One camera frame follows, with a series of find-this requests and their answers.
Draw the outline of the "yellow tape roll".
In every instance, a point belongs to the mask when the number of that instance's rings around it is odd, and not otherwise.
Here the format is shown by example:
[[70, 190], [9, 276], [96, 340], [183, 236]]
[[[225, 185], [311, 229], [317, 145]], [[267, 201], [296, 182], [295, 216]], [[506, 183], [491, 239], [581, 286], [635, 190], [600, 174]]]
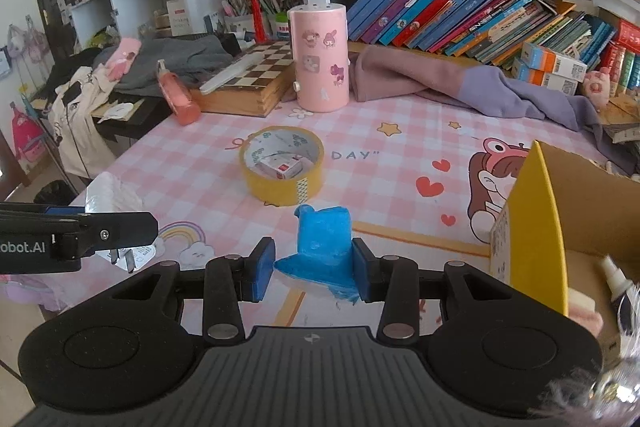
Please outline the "yellow tape roll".
[[304, 128], [270, 126], [250, 134], [239, 161], [247, 190], [266, 204], [302, 205], [322, 189], [324, 146]]

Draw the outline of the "white spray bottle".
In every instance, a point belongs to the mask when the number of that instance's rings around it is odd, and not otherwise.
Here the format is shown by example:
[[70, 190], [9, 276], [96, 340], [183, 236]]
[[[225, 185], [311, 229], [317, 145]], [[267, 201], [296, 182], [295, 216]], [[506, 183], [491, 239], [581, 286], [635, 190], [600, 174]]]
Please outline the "white spray bottle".
[[598, 270], [602, 283], [600, 311], [603, 317], [600, 340], [606, 349], [611, 350], [620, 343], [629, 343], [638, 333], [639, 287], [611, 256], [599, 260]]

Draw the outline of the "yellow cardboard box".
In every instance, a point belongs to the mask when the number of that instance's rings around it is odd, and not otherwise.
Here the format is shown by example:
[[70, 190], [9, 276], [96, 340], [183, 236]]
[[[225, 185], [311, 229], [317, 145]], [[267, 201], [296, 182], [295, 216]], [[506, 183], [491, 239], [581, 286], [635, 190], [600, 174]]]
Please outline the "yellow cardboard box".
[[594, 161], [533, 143], [490, 232], [490, 274], [549, 308], [570, 312], [570, 292], [591, 298], [605, 353], [620, 329], [602, 267], [611, 258], [639, 280], [639, 184]]

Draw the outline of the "upper orange white box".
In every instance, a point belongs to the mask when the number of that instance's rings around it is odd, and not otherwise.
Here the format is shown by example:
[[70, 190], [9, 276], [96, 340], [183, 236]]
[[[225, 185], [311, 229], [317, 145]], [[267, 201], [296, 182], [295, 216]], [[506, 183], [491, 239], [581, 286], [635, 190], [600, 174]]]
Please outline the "upper orange white box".
[[587, 74], [587, 66], [583, 62], [530, 42], [523, 44], [521, 60], [531, 69], [548, 72], [549, 74], [578, 82], [582, 82]]

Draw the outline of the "green lid white jar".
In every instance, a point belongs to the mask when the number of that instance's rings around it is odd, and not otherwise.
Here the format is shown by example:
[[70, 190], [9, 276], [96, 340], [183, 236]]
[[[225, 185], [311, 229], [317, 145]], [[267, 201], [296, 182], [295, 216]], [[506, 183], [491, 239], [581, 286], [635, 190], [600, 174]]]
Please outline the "green lid white jar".
[[278, 40], [290, 41], [291, 31], [288, 14], [280, 12], [273, 17], [272, 29]]

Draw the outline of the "small white red box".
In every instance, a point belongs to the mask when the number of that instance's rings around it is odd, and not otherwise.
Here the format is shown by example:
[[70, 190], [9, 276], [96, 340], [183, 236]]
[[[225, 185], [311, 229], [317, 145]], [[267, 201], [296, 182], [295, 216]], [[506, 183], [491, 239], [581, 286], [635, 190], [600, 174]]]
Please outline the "small white red box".
[[314, 167], [307, 157], [291, 153], [279, 153], [260, 158], [255, 165], [256, 171], [266, 178], [288, 180], [296, 178]]

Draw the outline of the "wooden chess board box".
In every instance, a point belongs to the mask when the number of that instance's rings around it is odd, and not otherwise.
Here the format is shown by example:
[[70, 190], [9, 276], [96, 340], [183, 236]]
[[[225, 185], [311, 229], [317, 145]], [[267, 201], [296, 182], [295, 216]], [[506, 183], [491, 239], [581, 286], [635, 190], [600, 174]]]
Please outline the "wooden chess board box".
[[265, 58], [212, 93], [202, 95], [200, 88], [191, 89], [203, 113], [266, 117], [292, 89], [295, 70], [287, 41], [252, 46], [238, 58], [249, 53], [262, 53]]

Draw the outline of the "red tassel ornament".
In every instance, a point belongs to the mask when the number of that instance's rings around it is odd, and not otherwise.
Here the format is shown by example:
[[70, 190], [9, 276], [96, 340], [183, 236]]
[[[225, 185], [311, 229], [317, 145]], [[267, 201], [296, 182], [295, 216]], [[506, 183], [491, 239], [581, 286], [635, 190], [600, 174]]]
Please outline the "red tassel ornament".
[[263, 44], [268, 41], [264, 20], [262, 19], [262, 8], [259, 0], [250, 0], [252, 6], [253, 24], [255, 41], [257, 44]]

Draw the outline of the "blue object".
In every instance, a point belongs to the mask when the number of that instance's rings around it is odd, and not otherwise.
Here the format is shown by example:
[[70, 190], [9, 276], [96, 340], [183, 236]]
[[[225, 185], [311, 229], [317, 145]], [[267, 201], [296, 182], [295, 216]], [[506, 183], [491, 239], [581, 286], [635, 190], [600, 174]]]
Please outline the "blue object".
[[274, 262], [282, 282], [303, 289], [326, 288], [338, 301], [354, 305], [359, 299], [352, 269], [352, 218], [342, 206], [314, 209], [299, 205], [296, 251]]

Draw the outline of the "pen holder cup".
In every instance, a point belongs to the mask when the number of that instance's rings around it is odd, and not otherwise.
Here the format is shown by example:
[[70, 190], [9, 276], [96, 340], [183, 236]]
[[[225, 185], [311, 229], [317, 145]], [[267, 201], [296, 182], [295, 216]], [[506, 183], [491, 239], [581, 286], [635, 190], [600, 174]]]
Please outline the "pen holder cup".
[[224, 16], [226, 31], [244, 35], [247, 31], [254, 31], [254, 20], [251, 15]]

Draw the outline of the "red dictionary book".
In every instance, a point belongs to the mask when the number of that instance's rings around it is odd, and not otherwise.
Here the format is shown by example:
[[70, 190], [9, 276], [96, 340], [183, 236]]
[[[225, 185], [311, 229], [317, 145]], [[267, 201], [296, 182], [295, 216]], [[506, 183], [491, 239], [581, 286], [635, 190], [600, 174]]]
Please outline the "red dictionary book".
[[640, 53], [640, 28], [628, 20], [620, 18], [617, 22], [614, 41], [635, 54]]

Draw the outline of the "pink plush toy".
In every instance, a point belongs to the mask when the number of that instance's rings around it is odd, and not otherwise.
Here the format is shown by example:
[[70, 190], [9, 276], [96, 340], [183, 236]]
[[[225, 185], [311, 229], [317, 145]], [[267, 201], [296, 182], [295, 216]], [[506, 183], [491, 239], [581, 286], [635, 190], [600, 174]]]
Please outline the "pink plush toy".
[[574, 288], [567, 289], [567, 297], [568, 317], [582, 325], [593, 337], [598, 337], [603, 329], [603, 319], [596, 309], [596, 302]]

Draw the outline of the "pink pump bottle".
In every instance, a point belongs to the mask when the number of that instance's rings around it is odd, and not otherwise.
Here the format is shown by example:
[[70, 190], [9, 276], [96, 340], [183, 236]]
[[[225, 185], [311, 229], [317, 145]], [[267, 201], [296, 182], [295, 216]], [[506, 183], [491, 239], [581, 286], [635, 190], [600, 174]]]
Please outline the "pink pump bottle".
[[193, 100], [191, 92], [180, 78], [166, 67], [164, 60], [157, 61], [156, 77], [160, 91], [178, 123], [187, 126], [197, 121], [201, 116], [200, 106]]

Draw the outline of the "orange white box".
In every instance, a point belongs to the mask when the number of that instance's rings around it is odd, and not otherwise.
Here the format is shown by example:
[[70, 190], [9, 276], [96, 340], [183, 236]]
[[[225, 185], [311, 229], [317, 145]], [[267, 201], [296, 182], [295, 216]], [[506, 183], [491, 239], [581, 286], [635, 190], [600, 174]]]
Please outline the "orange white box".
[[578, 82], [582, 82], [587, 74], [587, 66], [583, 62], [530, 42], [523, 44], [521, 60], [531, 69], [548, 72], [549, 74]]
[[526, 66], [519, 58], [513, 61], [512, 75], [516, 80], [545, 87], [553, 91], [560, 91], [567, 95], [574, 95], [579, 82], [570, 78], [564, 78], [551, 72], [541, 72]]

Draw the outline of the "pink purple cloth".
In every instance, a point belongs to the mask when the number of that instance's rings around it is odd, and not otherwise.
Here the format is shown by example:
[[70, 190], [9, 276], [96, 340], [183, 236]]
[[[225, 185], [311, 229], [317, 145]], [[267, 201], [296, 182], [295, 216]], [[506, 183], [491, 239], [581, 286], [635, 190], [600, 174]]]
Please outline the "pink purple cloth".
[[548, 119], [590, 133], [596, 149], [621, 172], [639, 171], [637, 155], [606, 135], [588, 98], [511, 79], [498, 67], [464, 67], [423, 53], [365, 46], [344, 67], [331, 65], [326, 72], [330, 83], [344, 84], [358, 102], [416, 94], [488, 117]]

